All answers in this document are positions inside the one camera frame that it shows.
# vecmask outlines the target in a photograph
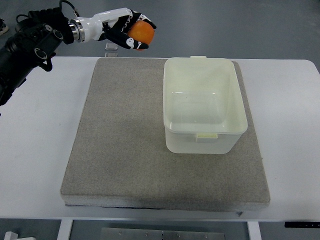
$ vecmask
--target orange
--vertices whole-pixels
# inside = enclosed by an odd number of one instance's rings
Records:
[[[137,21],[128,32],[128,36],[145,44],[150,44],[154,38],[155,30],[145,21]]]

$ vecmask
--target robot finger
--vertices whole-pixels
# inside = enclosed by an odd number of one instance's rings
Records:
[[[113,28],[105,29],[104,36],[105,38],[109,39],[113,43],[118,44],[120,47],[123,47],[125,49],[148,49],[149,48],[148,44],[137,41],[132,37],[129,37],[127,34]]]

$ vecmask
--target cable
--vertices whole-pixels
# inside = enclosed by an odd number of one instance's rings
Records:
[[[62,3],[66,3],[66,4],[68,4],[70,7],[72,7],[74,15],[75,15],[76,17],[80,17],[80,15],[79,15],[79,13],[78,13],[78,10],[75,8],[75,6],[74,6],[71,2],[69,2],[69,1],[67,1],[67,0],[60,0],[60,1],[59,1],[59,7],[60,7],[60,10],[61,10],[61,11],[62,11]]]
[[[26,18],[29,18],[29,16],[28,16],[28,15],[25,15],[25,14],[19,14],[18,16],[16,16],[16,17],[15,17],[15,21],[16,21],[17,23],[19,23],[18,18],[20,18],[20,17],[26,17]]]

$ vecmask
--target gray felt mat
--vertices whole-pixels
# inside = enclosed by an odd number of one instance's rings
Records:
[[[270,194],[239,65],[248,129],[227,154],[166,147],[166,59],[100,58],[61,186],[66,205],[259,210]]]

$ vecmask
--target plastic container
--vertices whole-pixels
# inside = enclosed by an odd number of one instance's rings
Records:
[[[168,59],[163,122],[173,153],[228,153],[248,128],[234,64],[224,58]]]

